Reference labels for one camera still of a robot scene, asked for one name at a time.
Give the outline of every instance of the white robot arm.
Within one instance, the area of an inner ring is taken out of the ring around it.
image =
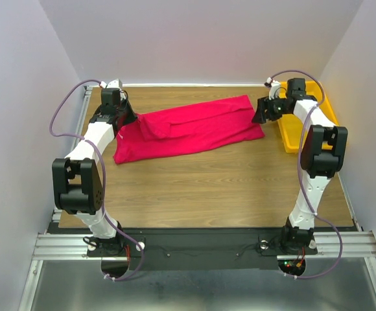
[[[121,126],[137,119],[125,94],[118,80],[110,82],[101,91],[102,104],[91,118],[84,135],[85,140],[95,144],[100,154],[115,139]],[[65,158],[53,162],[55,204],[57,208],[81,219],[90,228],[94,238],[120,238],[106,218],[118,228],[121,225],[101,208],[102,184],[97,172],[99,158],[85,140],[81,140]],[[80,183],[71,183],[76,176],[81,177]]]
[[[281,235],[284,246],[309,246],[322,194],[334,174],[342,168],[347,129],[331,122],[317,107],[316,98],[306,94],[305,79],[288,80],[286,98],[279,98],[281,84],[278,81],[269,78],[265,85],[270,87],[270,92],[267,97],[258,100],[253,122],[262,124],[267,119],[275,121],[283,114],[294,114],[304,124],[310,114],[304,129],[308,134],[300,157],[303,188]],[[324,143],[332,146],[332,149],[324,150]]]

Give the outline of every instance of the red cloth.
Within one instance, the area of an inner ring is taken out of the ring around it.
[[[264,137],[247,95],[139,115],[116,136],[115,162],[171,157]]]

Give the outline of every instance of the white wall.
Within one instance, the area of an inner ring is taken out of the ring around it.
[[[365,0],[322,82],[349,131],[342,178],[359,223],[376,236],[376,0]]]
[[[18,309],[36,235],[50,220],[51,163],[67,141],[48,124],[77,82],[39,2],[0,1],[0,311]],[[79,97],[58,128],[75,128]]]
[[[362,0],[40,0],[79,77],[261,83],[320,76]]]

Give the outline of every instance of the wooden tabletop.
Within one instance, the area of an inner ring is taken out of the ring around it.
[[[134,87],[126,89],[138,113],[219,98],[248,95],[253,106],[263,87]],[[82,133],[96,107],[93,89]],[[104,151],[106,208],[123,227],[278,227],[299,192],[296,154],[283,148],[276,122],[262,125],[263,139],[201,152],[116,165],[116,142]],[[338,176],[326,188],[318,212],[336,225],[352,225]],[[85,227],[63,212],[60,227]]]

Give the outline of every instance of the yellow tray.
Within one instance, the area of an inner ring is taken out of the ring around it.
[[[287,82],[282,82],[281,86],[287,87]],[[306,81],[306,93],[308,95],[314,95],[318,100],[322,98],[321,91],[314,81]],[[284,89],[280,89],[280,97],[285,97]],[[320,109],[329,120],[338,125],[338,121],[326,95],[325,101],[322,105],[320,105]],[[277,120],[277,123],[279,124],[281,138],[283,140],[283,144],[285,145],[286,152],[289,154],[298,153],[300,135],[303,129],[303,125],[300,120],[294,115],[284,115],[282,118]],[[322,148],[330,150],[331,146],[324,144]]]

